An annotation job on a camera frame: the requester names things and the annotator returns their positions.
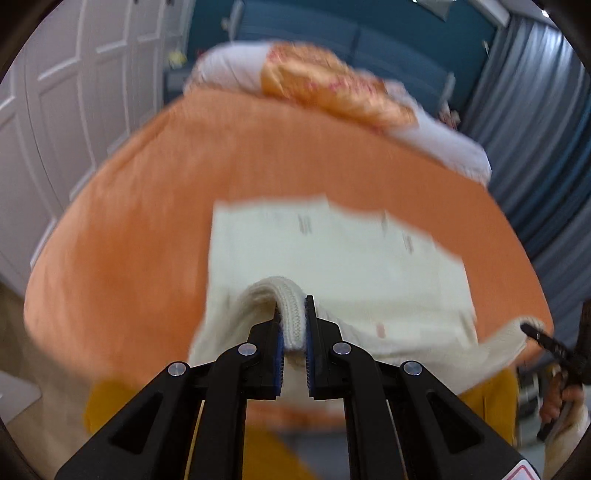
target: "metal screw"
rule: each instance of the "metal screw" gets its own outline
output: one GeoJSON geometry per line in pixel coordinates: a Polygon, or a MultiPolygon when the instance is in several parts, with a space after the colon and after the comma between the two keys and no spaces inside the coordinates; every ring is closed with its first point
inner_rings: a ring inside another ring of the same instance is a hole
{"type": "Polygon", "coordinates": [[[168,373],[173,377],[180,377],[187,371],[187,365],[182,362],[175,362],[168,367],[168,373]]]}
{"type": "Polygon", "coordinates": [[[351,353],[351,346],[345,342],[339,342],[333,345],[333,352],[338,355],[349,355],[351,353]]]}
{"type": "Polygon", "coordinates": [[[418,362],[406,362],[404,364],[404,371],[409,375],[420,375],[423,371],[423,366],[418,362]]]}
{"type": "Polygon", "coordinates": [[[238,353],[244,356],[254,355],[256,353],[256,345],[252,343],[243,343],[238,347],[238,353]]]}

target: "black tool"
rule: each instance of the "black tool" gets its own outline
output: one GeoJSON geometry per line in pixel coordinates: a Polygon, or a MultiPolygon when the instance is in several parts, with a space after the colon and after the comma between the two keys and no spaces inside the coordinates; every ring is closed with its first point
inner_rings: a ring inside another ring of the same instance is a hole
{"type": "MultiPolygon", "coordinates": [[[[504,480],[515,468],[533,472],[421,364],[376,362],[344,342],[337,324],[316,317],[312,297],[306,311],[309,394],[343,399],[351,479],[504,480]]],[[[214,363],[169,365],[56,480],[181,480],[185,472],[190,480],[241,479],[246,402],[273,400],[281,389],[280,320],[275,312],[214,363]]]]}
{"type": "MultiPolygon", "coordinates": [[[[571,385],[591,385],[591,301],[583,304],[581,320],[579,324],[579,337],[574,351],[571,351],[562,343],[549,337],[544,332],[524,323],[521,330],[534,339],[545,350],[549,351],[562,368],[563,380],[560,391],[571,385]]],[[[572,410],[571,402],[564,402],[560,409],[560,416],[542,426],[538,432],[538,440],[551,443],[562,429],[566,418],[572,410]]]]}

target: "door panel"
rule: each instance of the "door panel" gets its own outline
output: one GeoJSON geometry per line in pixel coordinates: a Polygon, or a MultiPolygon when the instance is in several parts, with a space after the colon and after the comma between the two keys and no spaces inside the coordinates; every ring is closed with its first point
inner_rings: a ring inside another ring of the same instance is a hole
{"type": "Polygon", "coordinates": [[[61,215],[35,145],[24,82],[21,52],[0,84],[0,268],[21,294],[61,215]]]}
{"type": "Polygon", "coordinates": [[[141,0],[132,13],[132,127],[139,128],[162,108],[165,0],[141,0]]]}
{"type": "Polygon", "coordinates": [[[96,170],[80,77],[85,5],[85,0],[61,3],[37,28],[27,48],[26,85],[31,125],[43,164],[63,207],[96,170]]]}
{"type": "Polygon", "coordinates": [[[131,135],[131,43],[133,0],[88,0],[83,45],[83,92],[93,115],[87,119],[98,164],[131,135]]]}
{"type": "Polygon", "coordinates": [[[165,10],[164,58],[173,50],[187,53],[187,36],[195,0],[169,0],[165,10]]]}

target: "human hand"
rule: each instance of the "human hand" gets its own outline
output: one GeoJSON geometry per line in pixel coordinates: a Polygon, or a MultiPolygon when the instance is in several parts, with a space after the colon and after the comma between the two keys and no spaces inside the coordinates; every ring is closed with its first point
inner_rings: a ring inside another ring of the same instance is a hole
{"type": "Polygon", "coordinates": [[[577,421],[579,417],[579,409],[584,404],[585,393],[583,387],[580,385],[571,385],[567,387],[560,394],[560,384],[562,383],[563,377],[561,373],[558,373],[550,382],[550,388],[548,389],[542,408],[540,409],[540,418],[543,423],[550,423],[560,415],[560,408],[564,401],[573,402],[573,408],[570,411],[569,416],[563,424],[562,430],[568,429],[577,421]]]}

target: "wooden floor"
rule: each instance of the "wooden floor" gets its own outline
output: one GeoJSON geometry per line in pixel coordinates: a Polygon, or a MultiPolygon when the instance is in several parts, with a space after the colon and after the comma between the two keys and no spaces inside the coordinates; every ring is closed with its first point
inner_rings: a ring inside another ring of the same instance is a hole
{"type": "Polygon", "coordinates": [[[53,480],[88,439],[82,414],[90,385],[33,345],[22,321],[22,305],[21,298],[0,284],[0,369],[36,383],[43,397],[7,427],[31,466],[53,480]]]}

